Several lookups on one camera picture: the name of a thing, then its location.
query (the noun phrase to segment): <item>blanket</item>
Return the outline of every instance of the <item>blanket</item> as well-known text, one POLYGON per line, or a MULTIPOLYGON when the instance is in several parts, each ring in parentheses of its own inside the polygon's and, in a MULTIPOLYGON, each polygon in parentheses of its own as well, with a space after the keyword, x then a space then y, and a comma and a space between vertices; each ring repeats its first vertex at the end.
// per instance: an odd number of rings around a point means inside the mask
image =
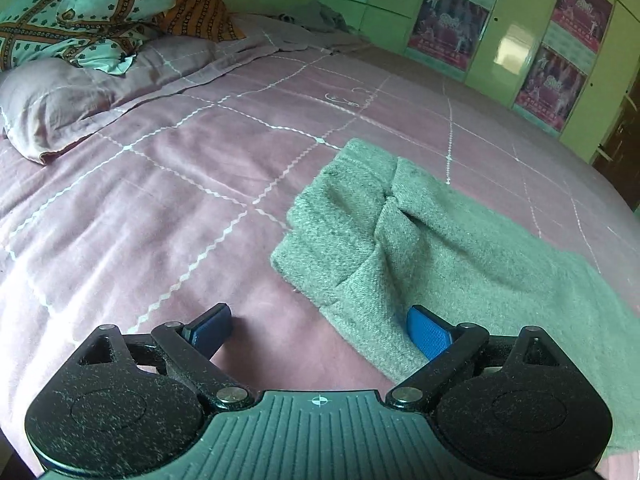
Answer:
POLYGON ((640 447, 640 319, 582 256, 359 139, 287 219, 273 267, 391 380, 427 362, 404 330, 412 304, 496 335, 539 325, 609 406, 607 452, 640 447))

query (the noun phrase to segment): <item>bed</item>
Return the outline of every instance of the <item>bed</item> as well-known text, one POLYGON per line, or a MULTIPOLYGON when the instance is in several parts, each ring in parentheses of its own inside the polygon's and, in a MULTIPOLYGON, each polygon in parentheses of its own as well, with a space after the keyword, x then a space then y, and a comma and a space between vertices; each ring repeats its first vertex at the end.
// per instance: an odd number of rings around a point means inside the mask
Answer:
MULTIPOLYGON (((114 107, 45 166, 0 139, 0 428, 35 472, 26 409, 102 323, 148 332, 224 301, 234 333, 214 362, 239 381, 382 394, 392 386, 269 260, 294 197, 353 137, 581 254, 640 314, 638 220, 557 141, 373 47, 283 50, 269 34, 254 47, 259 55, 238 50, 242 60, 215 78, 175 70, 162 91, 114 107)), ((639 460, 613 456, 599 471, 636 480, 639 460)))

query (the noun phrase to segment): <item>metal screw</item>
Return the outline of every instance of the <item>metal screw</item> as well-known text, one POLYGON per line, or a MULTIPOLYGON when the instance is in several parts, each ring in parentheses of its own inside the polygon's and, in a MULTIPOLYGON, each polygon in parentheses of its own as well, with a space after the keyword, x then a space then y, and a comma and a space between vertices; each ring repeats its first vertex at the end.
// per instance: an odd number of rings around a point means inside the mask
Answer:
POLYGON ((216 396, 225 404, 237 404, 245 400, 249 396, 249 393, 244 388, 228 386, 219 390, 216 396))
POLYGON ((391 396, 398 402, 408 404, 409 402, 417 402, 420 400, 422 398, 422 392, 412 386, 403 386, 402 388, 393 390, 391 396))

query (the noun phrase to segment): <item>gray ribbed plate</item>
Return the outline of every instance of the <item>gray ribbed plate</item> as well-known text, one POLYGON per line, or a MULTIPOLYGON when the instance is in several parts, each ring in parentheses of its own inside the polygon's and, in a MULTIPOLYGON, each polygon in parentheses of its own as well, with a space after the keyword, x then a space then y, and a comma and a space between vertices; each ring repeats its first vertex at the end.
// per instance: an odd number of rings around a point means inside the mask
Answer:
POLYGON ((186 453, 135 480, 493 478, 451 455, 421 415, 367 391, 266 392, 257 406, 215 416, 186 453))

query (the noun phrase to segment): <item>figure on poster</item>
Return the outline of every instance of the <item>figure on poster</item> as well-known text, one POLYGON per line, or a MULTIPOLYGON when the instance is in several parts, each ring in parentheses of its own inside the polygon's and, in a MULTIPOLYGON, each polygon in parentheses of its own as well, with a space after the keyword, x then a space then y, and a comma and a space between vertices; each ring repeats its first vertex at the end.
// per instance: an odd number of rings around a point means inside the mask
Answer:
POLYGON ((598 52, 611 15, 608 0, 556 0, 551 20, 592 52, 598 52))
POLYGON ((580 95, 585 76, 546 46, 540 47, 516 104, 561 131, 580 95))
POLYGON ((487 16, 469 0, 423 0, 408 46, 464 71, 487 16))

